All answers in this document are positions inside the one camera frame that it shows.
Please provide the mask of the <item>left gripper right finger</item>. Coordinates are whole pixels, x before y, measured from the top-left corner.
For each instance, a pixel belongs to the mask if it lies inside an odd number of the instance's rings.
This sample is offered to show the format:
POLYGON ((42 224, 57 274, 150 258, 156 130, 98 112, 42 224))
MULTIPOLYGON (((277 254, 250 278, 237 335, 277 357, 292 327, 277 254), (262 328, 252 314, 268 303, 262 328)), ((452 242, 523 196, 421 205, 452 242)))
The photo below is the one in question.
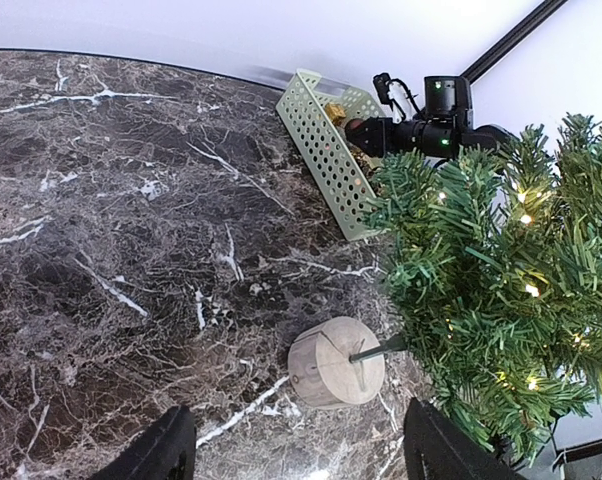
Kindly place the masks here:
POLYGON ((522 476, 498 462, 428 402, 410 400, 403 423, 409 480, 516 480, 522 476))

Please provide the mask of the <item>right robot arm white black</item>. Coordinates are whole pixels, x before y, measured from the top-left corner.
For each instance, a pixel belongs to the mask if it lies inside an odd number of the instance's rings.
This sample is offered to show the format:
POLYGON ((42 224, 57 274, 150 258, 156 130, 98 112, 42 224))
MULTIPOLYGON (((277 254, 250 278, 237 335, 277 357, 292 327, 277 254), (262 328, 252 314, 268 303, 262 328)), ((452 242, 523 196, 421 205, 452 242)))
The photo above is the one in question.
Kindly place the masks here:
POLYGON ((467 148, 496 151, 513 137, 500 126, 474 126, 470 82, 462 76, 426 76, 423 108, 405 82, 386 72, 373 77, 373 86, 392 115, 345 125, 346 139, 370 157, 416 151, 445 163, 467 148))

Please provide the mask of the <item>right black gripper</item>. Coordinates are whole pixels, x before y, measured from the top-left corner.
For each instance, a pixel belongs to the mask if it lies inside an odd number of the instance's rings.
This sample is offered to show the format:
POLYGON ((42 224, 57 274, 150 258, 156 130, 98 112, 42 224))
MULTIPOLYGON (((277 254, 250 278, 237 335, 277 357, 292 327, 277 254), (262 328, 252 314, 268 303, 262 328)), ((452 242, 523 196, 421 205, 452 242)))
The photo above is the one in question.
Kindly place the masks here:
POLYGON ((390 117, 363 119, 353 145, 370 157, 416 150, 435 158, 454 158, 473 131, 470 83, 461 76, 424 78, 422 119, 395 124, 390 117))

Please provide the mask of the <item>small green christmas tree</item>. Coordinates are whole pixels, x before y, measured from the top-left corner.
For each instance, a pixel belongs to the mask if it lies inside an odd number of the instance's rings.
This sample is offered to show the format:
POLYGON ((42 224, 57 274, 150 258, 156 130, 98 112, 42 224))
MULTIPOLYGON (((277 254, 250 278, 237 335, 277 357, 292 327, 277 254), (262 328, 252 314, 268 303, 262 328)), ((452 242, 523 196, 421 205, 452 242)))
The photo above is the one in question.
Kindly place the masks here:
POLYGON ((440 167, 390 154, 368 225, 438 409, 488 451, 533 460, 552 424, 602 403, 602 124, 528 126, 440 167))

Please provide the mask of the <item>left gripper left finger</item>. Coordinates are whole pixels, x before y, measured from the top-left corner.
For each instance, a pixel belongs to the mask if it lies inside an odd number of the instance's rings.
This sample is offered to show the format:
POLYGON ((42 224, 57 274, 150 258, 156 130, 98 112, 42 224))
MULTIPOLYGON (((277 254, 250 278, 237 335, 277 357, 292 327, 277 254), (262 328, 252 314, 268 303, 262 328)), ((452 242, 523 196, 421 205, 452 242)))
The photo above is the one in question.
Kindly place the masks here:
POLYGON ((92 480, 192 479, 197 429, 185 405, 169 408, 92 480))

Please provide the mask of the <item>green plastic basket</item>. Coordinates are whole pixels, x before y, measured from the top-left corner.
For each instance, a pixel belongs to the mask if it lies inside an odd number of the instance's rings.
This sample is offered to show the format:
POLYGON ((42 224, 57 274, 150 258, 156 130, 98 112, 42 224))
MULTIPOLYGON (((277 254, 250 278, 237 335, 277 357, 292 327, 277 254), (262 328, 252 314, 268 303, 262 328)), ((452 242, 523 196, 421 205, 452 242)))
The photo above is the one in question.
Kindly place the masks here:
POLYGON ((379 117, 382 109, 365 90, 347 86, 335 94, 321 85, 316 72, 297 70, 276 105, 295 146, 348 241, 375 236, 366 226, 376 190, 370 179, 382 160, 370 157, 345 138, 345 124, 353 118, 379 117), (327 103, 343 106, 347 118, 339 126, 324 111, 327 103))

